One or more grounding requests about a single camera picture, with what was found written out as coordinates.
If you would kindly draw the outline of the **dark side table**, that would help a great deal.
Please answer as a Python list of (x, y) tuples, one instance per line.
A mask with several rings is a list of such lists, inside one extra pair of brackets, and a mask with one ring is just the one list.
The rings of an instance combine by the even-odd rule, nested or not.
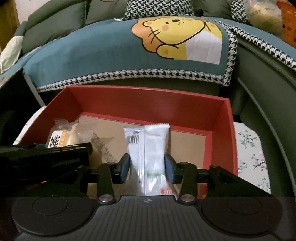
[(45, 106), (22, 67), (1, 77), (1, 145), (11, 145), (31, 116)]

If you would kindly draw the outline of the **orange plastic basket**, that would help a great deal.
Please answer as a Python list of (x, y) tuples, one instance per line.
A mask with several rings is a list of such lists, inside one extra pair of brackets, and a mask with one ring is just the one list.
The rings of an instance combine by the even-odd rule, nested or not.
[(295, 6), (292, 1), (276, 1), (281, 11), (282, 39), (295, 48)]

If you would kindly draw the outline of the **cream cloth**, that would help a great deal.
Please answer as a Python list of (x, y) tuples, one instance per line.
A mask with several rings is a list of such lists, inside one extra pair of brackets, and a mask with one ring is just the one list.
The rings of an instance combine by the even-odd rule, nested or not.
[(22, 51), (23, 36), (12, 37), (4, 50), (1, 52), (1, 74), (13, 66)]

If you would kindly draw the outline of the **green sofa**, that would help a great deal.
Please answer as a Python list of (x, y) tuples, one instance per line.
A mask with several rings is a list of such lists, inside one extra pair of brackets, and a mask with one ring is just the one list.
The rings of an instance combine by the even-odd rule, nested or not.
[[(128, 1), (50, 1), (32, 13), (20, 27), (23, 58), (51, 41), (91, 24), (122, 21)], [(167, 78), (100, 81), (85, 85), (121, 85), (182, 90), (230, 99), (236, 120), (255, 131), (261, 140), (271, 193), (295, 196), (295, 49), (280, 38), (232, 20), (223, 14), (226, 1), (208, 1), (202, 15), (220, 24), (237, 39), (237, 55), (229, 86)], [(51, 101), (62, 89), (39, 92)]]

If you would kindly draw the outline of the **floral tablecloth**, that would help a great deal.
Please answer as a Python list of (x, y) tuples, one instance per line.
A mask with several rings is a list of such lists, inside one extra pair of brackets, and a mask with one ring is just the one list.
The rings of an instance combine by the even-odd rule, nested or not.
[[(235, 123), (235, 122), (233, 123), (234, 123), (235, 139), (236, 139), (236, 150), (237, 150), (237, 173), (234, 175), (237, 175), (238, 177), (250, 182), (251, 184), (254, 184), (256, 187), (266, 192), (269, 192), (270, 183), (269, 183), (267, 165), (265, 162), (265, 157), (263, 154), (261, 142), (258, 135), (253, 130), (249, 129), (246, 125), (242, 123)], [(138, 127), (138, 126), (139, 125), (125, 126), (125, 127)], [(169, 132), (168, 148), (166, 151), (166, 154), (169, 154), (169, 155), (171, 155), (168, 152), (169, 145), (170, 145), (170, 133), (171, 133), (171, 127)], [(19, 138), (18, 140), (20, 144), (21, 144), (22, 137)], [(89, 161), (90, 168), (96, 169), (103, 163), (118, 162), (121, 159), (121, 158), (116, 159), (108, 149), (105, 140), (101, 139), (94, 132), (93, 132), (90, 143), (93, 145), (93, 153)], [(121, 185), (116, 185), (115, 187), (116, 195), (118, 196), (133, 195), (130, 192), (130, 188), (128, 184), (129, 179), (130, 179), (130, 169), (129, 169), (127, 180), (125, 181), (125, 183)], [(180, 188), (179, 185), (173, 185), (173, 184), (171, 185), (174, 187), (176, 196), (177, 196)]]

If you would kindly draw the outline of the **white snack bar packet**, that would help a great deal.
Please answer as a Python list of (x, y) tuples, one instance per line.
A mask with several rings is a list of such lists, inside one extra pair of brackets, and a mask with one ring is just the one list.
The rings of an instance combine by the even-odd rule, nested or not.
[(158, 123), (138, 127), (124, 127), (125, 140), (131, 159), (129, 189), (137, 196), (176, 196), (166, 178), (170, 125)]

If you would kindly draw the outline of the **teal lion sofa cover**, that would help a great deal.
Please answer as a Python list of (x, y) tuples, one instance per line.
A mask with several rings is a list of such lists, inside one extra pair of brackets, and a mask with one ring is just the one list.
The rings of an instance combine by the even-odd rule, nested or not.
[(235, 35), (214, 21), (163, 16), (91, 24), (23, 58), (39, 92), (100, 81), (167, 78), (229, 86)]

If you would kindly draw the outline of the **yellow cake packet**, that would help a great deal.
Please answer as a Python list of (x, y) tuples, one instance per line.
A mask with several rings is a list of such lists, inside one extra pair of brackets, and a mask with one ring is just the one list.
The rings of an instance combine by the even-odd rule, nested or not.
[(93, 135), (93, 121), (68, 122), (64, 119), (54, 119), (55, 125), (51, 128), (46, 147), (57, 148), (91, 142)]

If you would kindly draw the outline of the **houndstooth cushion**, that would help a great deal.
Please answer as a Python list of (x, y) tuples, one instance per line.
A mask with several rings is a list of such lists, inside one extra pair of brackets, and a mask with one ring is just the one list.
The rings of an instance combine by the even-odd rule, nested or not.
[(123, 21), (155, 16), (193, 16), (191, 1), (128, 1)]

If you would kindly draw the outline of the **clear bag with contents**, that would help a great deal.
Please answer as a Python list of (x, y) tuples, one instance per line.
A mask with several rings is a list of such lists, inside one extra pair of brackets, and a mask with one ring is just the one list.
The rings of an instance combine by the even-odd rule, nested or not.
[(243, 3), (252, 26), (281, 38), (281, 10), (276, 5), (276, 1), (257, 0), (243, 1)]

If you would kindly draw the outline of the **red cardboard box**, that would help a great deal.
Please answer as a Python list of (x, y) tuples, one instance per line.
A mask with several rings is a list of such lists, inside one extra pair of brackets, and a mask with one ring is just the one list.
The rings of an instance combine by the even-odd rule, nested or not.
[(73, 86), (41, 112), (21, 144), (46, 142), (55, 119), (91, 121), (93, 132), (120, 159), (127, 151), (125, 126), (168, 123), (168, 152), (177, 162), (237, 173), (237, 150), (230, 102), (226, 98), (139, 87)]

